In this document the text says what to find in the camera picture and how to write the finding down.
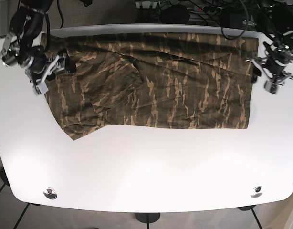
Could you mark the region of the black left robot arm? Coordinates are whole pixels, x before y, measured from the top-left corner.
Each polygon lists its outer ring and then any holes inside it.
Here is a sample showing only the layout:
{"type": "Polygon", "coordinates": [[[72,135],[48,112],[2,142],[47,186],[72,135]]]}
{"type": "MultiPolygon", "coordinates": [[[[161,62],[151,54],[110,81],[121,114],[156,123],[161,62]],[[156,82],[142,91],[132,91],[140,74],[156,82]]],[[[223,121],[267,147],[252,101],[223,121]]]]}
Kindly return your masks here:
{"type": "Polygon", "coordinates": [[[292,6],[281,0],[255,0],[248,7],[243,0],[238,5],[227,3],[221,10],[219,25],[222,29],[241,29],[241,37],[252,26],[263,33],[271,43],[263,42],[265,57],[246,61],[254,65],[251,83],[264,75],[264,89],[272,94],[293,75],[285,71],[293,62],[293,14],[292,6]]]}

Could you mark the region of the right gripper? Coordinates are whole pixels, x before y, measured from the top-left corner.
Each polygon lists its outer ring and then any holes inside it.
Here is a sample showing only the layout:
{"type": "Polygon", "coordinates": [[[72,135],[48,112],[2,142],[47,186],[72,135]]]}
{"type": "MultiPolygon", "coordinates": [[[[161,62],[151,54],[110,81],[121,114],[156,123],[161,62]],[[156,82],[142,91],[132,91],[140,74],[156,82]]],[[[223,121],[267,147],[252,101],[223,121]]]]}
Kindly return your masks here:
{"type": "Polygon", "coordinates": [[[33,84],[35,95],[39,96],[46,94],[49,90],[45,81],[54,80],[56,74],[64,70],[68,73],[75,73],[76,64],[71,61],[67,51],[59,51],[51,58],[47,58],[45,55],[31,57],[25,67],[25,74],[33,84]]]}

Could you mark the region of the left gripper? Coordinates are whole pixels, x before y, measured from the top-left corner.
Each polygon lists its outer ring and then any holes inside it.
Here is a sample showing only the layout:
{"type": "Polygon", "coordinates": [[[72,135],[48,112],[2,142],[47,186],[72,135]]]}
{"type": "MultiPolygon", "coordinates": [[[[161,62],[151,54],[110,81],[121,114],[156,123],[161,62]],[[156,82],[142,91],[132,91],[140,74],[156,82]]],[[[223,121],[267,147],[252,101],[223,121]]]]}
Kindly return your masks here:
{"type": "Polygon", "coordinates": [[[246,62],[254,65],[251,84],[257,83],[259,77],[265,76],[263,88],[271,94],[277,94],[279,87],[284,86],[287,79],[293,80],[293,75],[284,70],[287,65],[270,57],[249,58],[246,62]]]}

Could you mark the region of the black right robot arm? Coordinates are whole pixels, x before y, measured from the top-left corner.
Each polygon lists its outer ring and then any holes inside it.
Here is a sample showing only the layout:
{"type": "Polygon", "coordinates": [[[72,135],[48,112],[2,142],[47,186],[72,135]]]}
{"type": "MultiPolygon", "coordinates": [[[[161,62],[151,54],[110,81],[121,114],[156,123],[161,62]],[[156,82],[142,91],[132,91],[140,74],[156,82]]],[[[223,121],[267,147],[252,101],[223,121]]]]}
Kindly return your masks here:
{"type": "Polygon", "coordinates": [[[51,58],[45,55],[51,43],[48,10],[52,3],[52,0],[22,0],[11,19],[0,52],[3,65],[19,65],[25,70],[36,95],[48,92],[45,81],[55,79],[57,72],[76,72],[76,66],[70,61],[66,49],[58,51],[51,58]],[[34,39],[41,33],[43,21],[47,23],[46,46],[33,46],[34,39]]]}

